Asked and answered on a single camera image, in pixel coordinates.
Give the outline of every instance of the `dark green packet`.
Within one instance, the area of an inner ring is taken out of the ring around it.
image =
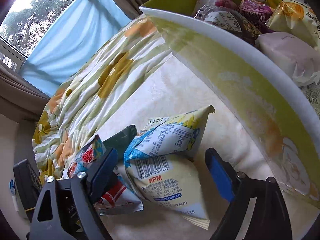
[[[123,154],[133,138],[137,135],[137,128],[134,124],[127,126],[122,131],[102,142],[105,147],[111,147],[118,152],[118,161],[123,160]]]

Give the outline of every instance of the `window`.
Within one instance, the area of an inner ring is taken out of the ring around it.
[[[19,51],[16,51],[20,53],[15,55],[17,58],[25,59],[52,23],[73,1],[16,0],[0,26],[0,63],[16,70],[18,62],[10,55],[16,53],[14,50],[10,51],[8,46],[11,45]]]

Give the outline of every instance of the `window frame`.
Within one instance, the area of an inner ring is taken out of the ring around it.
[[[18,72],[22,64],[26,61],[27,57],[17,50],[14,46],[9,44],[4,38],[0,37],[0,52],[3,53],[6,57],[11,59],[14,63],[17,64],[15,72]],[[2,60],[0,64],[8,67]]]

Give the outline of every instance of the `blue curtain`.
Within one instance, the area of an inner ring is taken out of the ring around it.
[[[113,0],[74,0],[42,37],[19,74],[50,97],[131,20]]]

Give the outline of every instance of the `metal screw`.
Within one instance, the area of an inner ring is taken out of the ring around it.
[[[53,182],[54,181],[54,177],[53,176],[49,176],[48,178],[47,178],[47,182]]]
[[[77,174],[77,177],[78,178],[84,178],[85,177],[85,172],[84,171],[81,171]]]
[[[276,182],[276,179],[274,177],[269,177],[268,180],[269,180],[270,183],[275,183]]]
[[[239,179],[244,179],[245,178],[245,173],[243,173],[242,171],[237,172],[237,177]]]

